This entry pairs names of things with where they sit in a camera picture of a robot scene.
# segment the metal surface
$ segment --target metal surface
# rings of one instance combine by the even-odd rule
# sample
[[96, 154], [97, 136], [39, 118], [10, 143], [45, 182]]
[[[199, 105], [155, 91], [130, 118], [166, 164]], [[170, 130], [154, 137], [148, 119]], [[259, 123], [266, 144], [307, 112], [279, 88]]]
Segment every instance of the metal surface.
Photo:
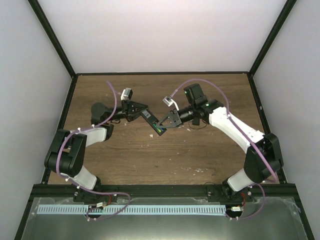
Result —
[[[243, 214], [255, 212], [260, 207], [261, 200], [258, 198], [256, 203], [248, 203]], [[56, 206], [61, 202], [65, 201], [56, 201]], [[292, 198], [267, 198], [264, 208], [257, 216], [243, 221], [205, 215], [119, 215], [112, 219], [87, 221], [83, 215], [35, 214], [34, 209], [39, 206], [34, 204], [32, 207], [22, 238], [24, 240], [307, 239], [298, 214], [299, 209]]]
[[66, 70], [70, 74], [70, 76], [73, 78], [76, 76], [76, 73], [74, 69], [71, 66], [71, 63], [69, 62], [67, 55], [65, 51], [63, 50], [54, 30], [52, 29], [44, 11], [42, 10], [38, 0], [28, 0], [30, 3], [34, 13], [36, 14], [37, 18], [39, 19], [43, 29], [45, 30], [46, 34], [48, 35], [52, 45], [54, 46], [56, 52], [58, 53], [61, 61], [63, 62]]
[[278, 35], [282, 25], [285, 23], [288, 15], [291, 12], [291, 9], [294, 7], [297, 0], [287, 0], [286, 3], [283, 6], [282, 11], [280, 12], [278, 18], [276, 19], [268, 37], [266, 38], [258, 56], [256, 57], [249, 74], [250, 76], [254, 76], [257, 72], [260, 64], [264, 60], [267, 52], [269, 51], [269, 48], [271, 47], [272, 43], [274, 42], [276, 36]]
[[[103, 209], [94, 209], [90, 215], [111, 215], [124, 205], [109, 205]], [[38, 215], [84, 215], [90, 209], [89, 205], [40, 204]], [[224, 216], [225, 205], [129, 205], [119, 215], [208, 215]]]

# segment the red wire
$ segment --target red wire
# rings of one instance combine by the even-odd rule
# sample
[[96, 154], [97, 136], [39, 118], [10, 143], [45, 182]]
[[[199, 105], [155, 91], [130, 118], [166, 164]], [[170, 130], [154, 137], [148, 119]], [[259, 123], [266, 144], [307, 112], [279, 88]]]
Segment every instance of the red wire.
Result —
[[108, 201], [108, 205], [111, 204], [111, 201], [112, 201], [112, 198], [111, 198], [111, 195], [108, 195], [109, 196], [109, 201]]
[[243, 197], [243, 209], [245, 209], [245, 204], [246, 204], [246, 196], [243, 192], [240, 193], [240, 195]]

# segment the purple tube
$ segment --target purple tube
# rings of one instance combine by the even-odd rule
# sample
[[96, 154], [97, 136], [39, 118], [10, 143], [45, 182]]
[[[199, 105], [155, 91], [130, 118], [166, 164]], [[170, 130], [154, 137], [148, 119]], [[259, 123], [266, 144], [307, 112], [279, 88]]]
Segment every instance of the purple tube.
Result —
[[[89, 192], [89, 193], [92, 193], [92, 194], [98, 194], [98, 195], [114, 195], [114, 194], [117, 194], [117, 195], [125, 195], [128, 197], [128, 202], [125, 204], [125, 206], [123, 208], [121, 208], [119, 211], [115, 212], [114, 214], [111, 214], [111, 215], [108, 215], [108, 216], [105, 216], [105, 217], [99, 217], [97, 218], [96, 220], [103, 220], [103, 219], [109, 219], [109, 218], [112, 218], [116, 215], [118, 215], [119, 213], [121, 213], [122, 211], [124, 211], [128, 206], [129, 206], [129, 203], [131, 201], [131, 197], [128, 193], [126, 192], [98, 192], [98, 191], [92, 191], [90, 189], [86, 189], [85, 187], [82, 187], [80, 186], [81, 189]], [[99, 209], [98, 207], [94, 207], [94, 208], [91, 208], [87, 211], [86, 213], [86, 217], [89, 219], [89, 213], [95, 209]]]
[[[260, 184], [258, 184], [258, 183], [255, 183], [254, 185], [257, 185], [257, 186], [261, 189], [261, 192], [262, 192], [262, 204], [261, 204], [260, 208], [259, 208], [256, 212], [252, 213], [252, 214], [249, 215], [249, 216], [239, 217], [238, 220], [245, 220], [245, 219], [249, 219], [249, 218], [254, 217], [255, 215], [257, 215], [258, 213], [261, 212], [262, 208], [264, 207], [264, 205], [265, 205], [265, 203], [266, 203], [265, 190], [264, 190], [263, 187], [262, 187]], [[229, 218], [229, 219], [236, 219], [236, 218], [230, 217], [228, 214], [225, 214], [225, 215], [226, 215], [226, 217]]]
[[[106, 122], [108, 122], [108, 121], [112, 118], [112, 116], [115, 114], [116, 108], [117, 108], [117, 93], [116, 93], [114, 87], [111, 85], [111, 83], [110, 83], [109, 81], [107, 81], [106, 83], [110, 86], [110, 88], [111, 88], [111, 90], [112, 90], [112, 92], [113, 92], [113, 96], [114, 96], [114, 108], [113, 108], [113, 111], [112, 111], [111, 115], [110, 115], [106, 120], [104, 120], [103, 122], [101, 122], [101, 123], [99, 123], [99, 124], [97, 124], [97, 125], [95, 125], [95, 126], [91, 126], [91, 127], [87, 127], [87, 128], [82, 128], [82, 129], [81, 129], [82, 131], [89, 130], [89, 129], [92, 129], [92, 128], [98, 128], [98, 127], [100, 127], [101, 125], [103, 125], [103, 124], [105, 124]], [[58, 176], [61, 176], [61, 177], [63, 177], [63, 178], [66, 178], [65, 176], [61, 175], [60, 170], [59, 170], [59, 165], [60, 165], [60, 160], [61, 160], [62, 152], [63, 152], [63, 150], [64, 150], [64, 148], [65, 148], [68, 140], [69, 140], [74, 134], [79, 133], [79, 132], [80, 132], [79, 130], [75, 130], [75, 131], [71, 132], [71, 133], [64, 139], [64, 141], [63, 141], [63, 143], [62, 143], [62, 145], [61, 145], [61, 147], [60, 147], [60, 149], [59, 149], [58, 156], [57, 156], [57, 159], [56, 159], [56, 165], [55, 165], [55, 170], [56, 170], [56, 173], [58, 174]], [[127, 203], [123, 208], [121, 208], [119, 211], [117, 211], [117, 212], [115, 212], [114, 214], [109, 215], [109, 216], [107, 216], [107, 217], [100, 217], [100, 218], [98, 218], [99, 220], [108, 219], [108, 218], [111, 218], [111, 217], [113, 217], [113, 216], [116, 216], [117, 214], [119, 214], [119, 213], [121, 213], [123, 210], [125, 210], [125, 209], [128, 207], [128, 205], [129, 205], [129, 203], [130, 203], [130, 201], [131, 201], [130, 195], [129, 195], [128, 193], [126, 193], [126, 192], [98, 192], [98, 191], [93, 191], [93, 190], [87, 189], [87, 188], [85, 188], [85, 187], [83, 187], [83, 186], [80, 186], [80, 188], [83, 189], [83, 190], [85, 190], [85, 191], [87, 191], [87, 192], [89, 192], [89, 193], [92, 193], [92, 194], [98, 194], [98, 195], [113, 195], [113, 194], [117, 194], [117, 195], [125, 195], [125, 196], [128, 197], [128, 203]], [[93, 209], [91, 209], [91, 210], [89, 210], [89, 211], [87, 212], [87, 214], [86, 214], [87, 218], [89, 217], [89, 216], [88, 216], [89, 212], [92, 211]]]
[[226, 114], [228, 116], [228, 119], [230, 120], [230, 122], [235, 126], [236, 129], [238, 129], [238, 131], [245, 137], [245, 139], [248, 140], [248, 142], [251, 144], [251, 146], [254, 148], [254, 150], [258, 153], [259, 157], [261, 158], [261, 160], [263, 161], [263, 163], [265, 164], [266, 168], [269, 170], [269, 172], [271, 173], [272, 177], [273, 177], [273, 182], [276, 183], [278, 181], [278, 178], [275, 174], [275, 172], [273, 171], [272, 167], [270, 166], [270, 164], [268, 163], [268, 161], [266, 160], [266, 158], [263, 156], [263, 154], [261, 153], [261, 151], [259, 150], [259, 148], [257, 147], [257, 145], [248, 137], [248, 135], [246, 135], [246, 133], [244, 131], [242, 131], [242, 129], [233, 121], [232, 117], [230, 116], [230, 111], [229, 111], [229, 101], [227, 96], [224, 94], [224, 92], [215, 84], [213, 84], [212, 82], [205, 80], [205, 79], [199, 79], [199, 78], [193, 78], [193, 79], [189, 79], [187, 81], [185, 81], [184, 83], [182, 83], [176, 90], [173, 91], [173, 93], [170, 95], [171, 98], [173, 98], [173, 96], [178, 92], [178, 90], [185, 85], [186, 83], [189, 82], [193, 82], [193, 81], [201, 81], [201, 82], [205, 82], [207, 84], [210, 84], [212, 86], [214, 86], [223, 96], [225, 103], [226, 103]]
[[[115, 114], [115, 112], [116, 112], [116, 108], [117, 108], [117, 104], [118, 104], [118, 102], [117, 102], [117, 93], [116, 93], [114, 87], [112, 86], [112, 84], [111, 84], [109, 81], [107, 81], [106, 83], [109, 85], [109, 87], [111, 88], [111, 90], [112, 90], [112, 92], [113, 92], [113, 96], [114, 96], [114, 108], [113, 108], [113, 111], [112, 111], [111, 115], [110, 115], [106, 120], [104, 120], [103, 122], [95, 125], [94, 127], [91, 126], [91, 127], [83, 128], [83, 129], [82, 129], [83, 131], [88, 130], [88, 129], [92, 129], [92, 128], [98, 128], [98, 127], [100, 127], [101, 125], [103, 125], [103, 124], [105, 124], [106, 122], [108, 122], [108, 121], [112, 118], [112, 116]], [[62, 143], [62, 145], [61, 145], [61, 147], [60, 147], [60, 150], [59, 150], [59, 152], [58, 152], [58, 156], [57, 156], [57, 158], [56, 158], [56, 165], [55, 165], [55, 171], [56, 171], [56, 173], [58, 174], [58, 176], [63, 177], [63, 176], [60, 174], [60, 170], [59, 170], [59, 165], [60, 165], [60, 160], [61, 160], [62, 152], [63, 152], [63, 150], [64, 150], [64, 148], [65, 148], [68, 140], [69, 140], [74, 134], [76, 134], [76, 133], [79, 133], [79, 130], [76, 130], [76, 131], [71, 132], [71, 133], [64, 139], [64, 141], [63, 141], [63, 143]]]

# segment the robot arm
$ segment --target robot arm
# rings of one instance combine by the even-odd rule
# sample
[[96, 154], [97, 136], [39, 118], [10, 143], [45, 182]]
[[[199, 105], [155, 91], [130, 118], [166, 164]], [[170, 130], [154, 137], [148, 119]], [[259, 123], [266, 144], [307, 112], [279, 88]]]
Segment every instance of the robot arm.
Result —
[[[121, 106], [116, 108], [110, 121], [126, 119], [131, 122], [142, 116], [158, 135], [161, 136], [165, 133], [166, 129], [156, 127], [158, 119], [150, 112], [148, 106], [131, 101], [132, 95], [133, 91], [130, 88], [123, 90]], [[112, 112], [113, 109], [106, 107], [103, 103], [95, 103], [91, 107], [91, 123], [93, 125], [102, 123]], [[71, 179], [77, 185], [86, 189], [92, 190], [98, 187], [100, 180], [83, 166], [86, 147], [108, 140], [112, 135], [113, 129], [113, 124], [105, 123], [100, 127], [80, 129], [79, 132], [72, 135], [60, 157], [60, 174], [65, 176], [66, 180]], [[75, 132], [75, 130], [59, 129], [56, 132], [44, 161], [44, 166], [47, 169], [56, 173], [58, 153], [66, 137], [72, 132]]]
[[[231, 123], [227, 116], [227, 110], [223, 104], [216, 99], [208, 101], [199, 84], [193, 84], [184, 88], [189, 106], [183, 109], [174, 109], [167, 113], [156, 125], [158, 128], [176, 128], [184, 123], [203, 119], [207, 124], [216, 127], [233, 139], [246, 153], [244, 167], [227, 178], [222, 184], [223, 192], [227, 196], [232, 196], [243, 188], [253, 183], [261, 183], [271, 176], [266, 165], [251, 146], [243, 134]], [[171, 98], [165, 97], [163, 101], [170, 106]], [[230, 113], [233, 121], [242, 131], [255, 143], [260, 152], [266, 158], [268, 164], [274, 172], [283, 167], [283, 159], [278, 138], [270, 133], [264, 134], [246, 125], [240, 119]]]

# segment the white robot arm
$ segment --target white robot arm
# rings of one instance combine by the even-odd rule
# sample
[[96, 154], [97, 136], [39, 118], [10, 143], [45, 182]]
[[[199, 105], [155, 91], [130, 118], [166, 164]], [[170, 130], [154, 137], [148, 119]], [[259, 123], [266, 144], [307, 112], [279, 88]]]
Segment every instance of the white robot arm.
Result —
[[[184, 92], [190, 106], [167, 113], [156, 125], [158, 128], [176, 128], [184, 123], [202, 119], [207, 124], [216, 127], [234, 140], [246, 154], [244, 167], [234, 175], [228, 177], [223, 184], [226, 185], [227, 195], [239, 192], [243, 188], [254, 183], [261, 183], [271, 173], [262, 161], [257, 151], [251, 146], [245, 136], [229, 120], [227, 109], [217, 100], [208, 101], [199, 84], [193, 84], [184, 88]], [[170, 106], [171, 98], [165, 97], [163, 101]], [[269, 133], [265, 135], [259, 130], [248, 126], [240, 119], [229, 113], [235, 124], [258, 147], [274, 172], [283, 167], [282, 154], [278, 138]]]

